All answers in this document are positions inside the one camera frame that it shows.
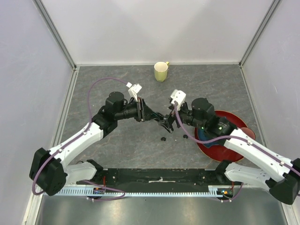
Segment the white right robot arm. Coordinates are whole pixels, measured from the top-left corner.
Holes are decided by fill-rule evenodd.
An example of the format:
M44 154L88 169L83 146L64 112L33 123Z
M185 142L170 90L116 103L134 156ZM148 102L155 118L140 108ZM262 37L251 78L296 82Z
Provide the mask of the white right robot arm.
M183 101L171 101L171 113L160 116L159 122L166 130L172 132L173 122L178 127L184 125L199 129L204 140L195 139L200 144L218 144L242 155L258 168L238 166L224 160L220 170L215 172L219 184L237 181L260 187L268 191L278 201L292 205L300 195L300 160L283 157L261 145L242 129L231 123L226 117L219 117L214 106L205 98L197 98L188 109Z

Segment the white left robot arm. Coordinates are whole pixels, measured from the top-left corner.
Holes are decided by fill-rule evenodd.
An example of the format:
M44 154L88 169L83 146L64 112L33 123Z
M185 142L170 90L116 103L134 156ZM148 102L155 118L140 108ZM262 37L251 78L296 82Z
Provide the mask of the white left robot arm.
M36 186L49 196L57 194L65 185L88 180L99 184L103 179L102 167L93 160L78 165L71 161L92 144L102 140L117 126L119 120L133 118L138 122L155 120L164 116L150 109L144 99L131 98L127 101L121 92L112 92L91 121L66 141L45 150L38 149L32 161L29 177L32 192L38 195Z

